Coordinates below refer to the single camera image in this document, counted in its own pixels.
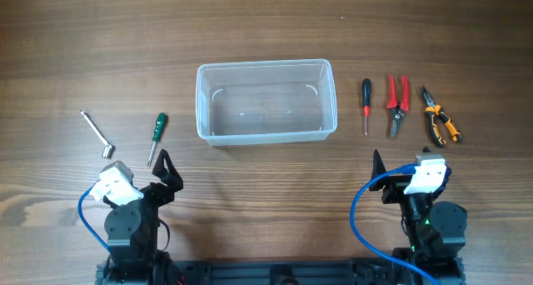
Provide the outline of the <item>orange black pliers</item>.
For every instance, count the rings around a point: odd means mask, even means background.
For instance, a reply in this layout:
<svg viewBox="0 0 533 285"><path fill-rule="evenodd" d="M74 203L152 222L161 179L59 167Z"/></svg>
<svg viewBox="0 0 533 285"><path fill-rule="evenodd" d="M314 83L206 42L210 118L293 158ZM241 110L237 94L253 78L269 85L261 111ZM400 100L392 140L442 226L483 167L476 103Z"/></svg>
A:
<svg viewBox="0 0 533 285"><path fill-rule="evenodd" d="M437 125L437 121L443 122L444 126L451 135L451 139L455 143L461 143L463 140L460 129L455 122L444 111L444 108L437 104L427 89L422 86L420 88L421 97L426 104L425 115L428 122L428 131L431 136L432 142L439 148L443 148L446 145L446 141L441 136L440 130Z"/></svg>

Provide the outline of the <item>green handled screwdriver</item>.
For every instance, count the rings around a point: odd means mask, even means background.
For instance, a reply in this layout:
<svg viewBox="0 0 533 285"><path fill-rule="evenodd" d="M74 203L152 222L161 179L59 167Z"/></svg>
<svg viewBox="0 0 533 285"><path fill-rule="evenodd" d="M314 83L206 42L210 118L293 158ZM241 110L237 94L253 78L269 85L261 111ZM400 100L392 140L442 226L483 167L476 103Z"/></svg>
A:
<svg viewBox="0 0 533 285"><path fill-rule="evenodd" d="M153 131L152 148L150 151L149 158L147 160L148 167L150 167L152 164L152 160L153 160L155 151L157 149L157 145L161 141L161 137L162 137L162 134L163 134L163 131L166 125L167 125L167 115L164 112L160 112L157 116L157 120L155 122L155 127Z"/></svg>

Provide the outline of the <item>red handled snips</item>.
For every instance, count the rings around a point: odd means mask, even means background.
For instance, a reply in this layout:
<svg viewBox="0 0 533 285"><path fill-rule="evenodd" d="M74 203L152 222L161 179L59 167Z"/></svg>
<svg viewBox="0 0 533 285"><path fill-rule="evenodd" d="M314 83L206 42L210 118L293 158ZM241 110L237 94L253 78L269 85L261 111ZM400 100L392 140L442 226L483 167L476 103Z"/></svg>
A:
<svg viewBox="0 0 533 285"><path fill-rule="evenodd" d="M411 94L409 80L405 75L400 76L401 99L396 96L396 80L392 75L388 76L388 83L390 97L386 108L391 114L390 138L395 138L405 116L409 112Z"/></svg>

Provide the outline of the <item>black red screwdriver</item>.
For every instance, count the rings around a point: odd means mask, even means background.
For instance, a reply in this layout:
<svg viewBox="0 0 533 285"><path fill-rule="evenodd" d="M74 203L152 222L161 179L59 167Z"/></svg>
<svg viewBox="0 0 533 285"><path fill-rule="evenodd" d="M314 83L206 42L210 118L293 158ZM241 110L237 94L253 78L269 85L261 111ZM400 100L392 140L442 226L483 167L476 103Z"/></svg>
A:
<svg viewBox="0 0 533 285"><path fill-rule="evenodd" d="M363 113L364 113L364 133L368 135L368 120L371 111L371 80L365 78L361 83L362 97L363 97Z"/></svg>

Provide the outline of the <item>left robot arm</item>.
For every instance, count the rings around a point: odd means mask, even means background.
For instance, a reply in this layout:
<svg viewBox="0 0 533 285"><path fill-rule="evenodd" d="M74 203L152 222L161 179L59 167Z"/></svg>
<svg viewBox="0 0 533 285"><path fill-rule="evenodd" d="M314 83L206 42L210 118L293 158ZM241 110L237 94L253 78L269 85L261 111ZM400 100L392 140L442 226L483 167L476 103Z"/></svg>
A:
<svg viewBox="0 0 533 285"><path fill-rule="evenodd" d="M174 201L183 181L166 150L159 152L152 174L160 179L138 189L132 171L121 161L107 165L89 194L112 210L104 228L109 256L97 266L96 284L184 284L186 279L170 254L157 248L164 224L160 207Z"/></svg>

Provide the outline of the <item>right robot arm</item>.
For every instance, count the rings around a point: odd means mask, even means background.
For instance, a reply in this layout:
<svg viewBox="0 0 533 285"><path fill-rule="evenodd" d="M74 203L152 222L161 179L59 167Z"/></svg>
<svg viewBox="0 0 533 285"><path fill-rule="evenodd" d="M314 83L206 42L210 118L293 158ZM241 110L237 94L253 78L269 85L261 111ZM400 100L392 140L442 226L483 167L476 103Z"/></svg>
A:
<svg viewBox="0 0 533 285"><path fill-rule="evenodd" d="M415 166L386 175L380 153L373 154L369 189L381 192L384 204L397 204L409 247L396 247L392 257L426 273L424 277L396 263L388 266L392 284L464 284L466 276L459 251L466 245L467 211L453 202L438 201L446 189L451 169L446 160L427 147L416 156Z"/></svg>

